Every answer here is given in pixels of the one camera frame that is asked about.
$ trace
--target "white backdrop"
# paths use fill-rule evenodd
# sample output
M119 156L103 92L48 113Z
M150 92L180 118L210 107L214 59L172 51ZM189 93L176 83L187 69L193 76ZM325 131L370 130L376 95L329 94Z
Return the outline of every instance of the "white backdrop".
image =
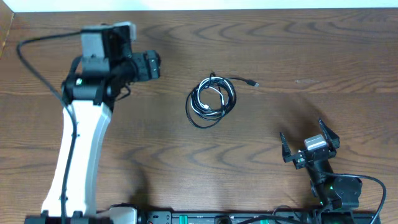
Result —
M3 0L14 12L398 7L398 0Z

